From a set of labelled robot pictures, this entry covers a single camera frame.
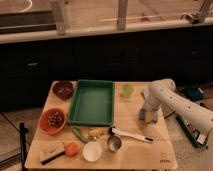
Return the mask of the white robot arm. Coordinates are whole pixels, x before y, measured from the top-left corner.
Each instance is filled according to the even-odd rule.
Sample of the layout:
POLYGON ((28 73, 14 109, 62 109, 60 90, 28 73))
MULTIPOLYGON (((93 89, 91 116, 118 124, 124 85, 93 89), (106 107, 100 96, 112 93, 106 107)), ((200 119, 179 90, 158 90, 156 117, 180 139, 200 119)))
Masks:
POLYGON ((148 97, 142 106, 144 112, 157 111, 166 104, 188 120, 193 126, 208 134, 213 129, 213 111, 208 110, 175 93, 172 79, 155 80, 148 85, 148 97))

